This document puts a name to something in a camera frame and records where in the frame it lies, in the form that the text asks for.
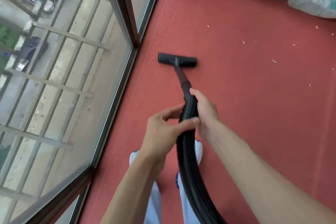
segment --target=vacuum cleaner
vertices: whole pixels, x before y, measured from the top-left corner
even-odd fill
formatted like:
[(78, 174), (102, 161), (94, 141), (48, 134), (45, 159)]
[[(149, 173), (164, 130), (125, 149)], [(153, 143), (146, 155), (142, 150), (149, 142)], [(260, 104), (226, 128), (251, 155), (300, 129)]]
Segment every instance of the vacuum cleaner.
[[(198, 117), (197, 99), (189, 90), (191, 83), (181, 67), (195, 67), (197, 58), (159, 53), (159, 63), (174, 66), (184, 94), (184, 108), (179, 122)], [(227, 224), (213, 204), (204, 185), (195, 154), (195, 130), (186, 131), (177, 138), (177, 160), (180, 176), (191, 208), (202, 224)]]

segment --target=red mat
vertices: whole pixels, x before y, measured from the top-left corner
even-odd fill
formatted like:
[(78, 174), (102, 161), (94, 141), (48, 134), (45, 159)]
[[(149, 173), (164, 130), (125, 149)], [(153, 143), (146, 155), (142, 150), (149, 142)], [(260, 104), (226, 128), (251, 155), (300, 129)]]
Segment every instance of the red mat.
[[(217, 104), (222, 120), (336, 211), (335, 40), (334, 21), (279, 0), (157, 0), (81, 223), (101, 220), (148, 117), (183, 101), (174, 69), (157, 62), (158, 52), (196, 56), (197, 67), (186, 74)], [(174, 148), (158, 180), (163, 224), (183, 223), (177, 170)], [(200, 170), (230, 224), (257, 223), (205, 143)]]

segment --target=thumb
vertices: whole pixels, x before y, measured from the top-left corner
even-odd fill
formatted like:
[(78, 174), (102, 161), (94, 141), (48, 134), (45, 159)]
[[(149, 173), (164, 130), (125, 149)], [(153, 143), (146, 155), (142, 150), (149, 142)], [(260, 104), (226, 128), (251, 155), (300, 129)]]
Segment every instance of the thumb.
[(177, 125), (174, 125), (174, 130), (178, 135), (180, 135), (185, 131), (195, 129), (199, 125), (199, 123), (200, 119), (198, 117), (194, 117), (191, 119), (184, 120)]

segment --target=light blue pants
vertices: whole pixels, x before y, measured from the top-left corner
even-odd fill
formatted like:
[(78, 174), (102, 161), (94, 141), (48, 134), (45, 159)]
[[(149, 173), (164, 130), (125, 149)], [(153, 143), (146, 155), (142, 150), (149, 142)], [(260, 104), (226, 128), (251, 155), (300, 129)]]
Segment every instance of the light blue pants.
[[(190, 203), (184, 192), (180, 175), (178, 175), (177, 183), (180, 188), (184, 224), (199, 224), (200, 222), (194, 211), (191, 209)], [(156, 182), (154, 182), (150, 193), (144, 224), (161, 224), (161, 195)]]

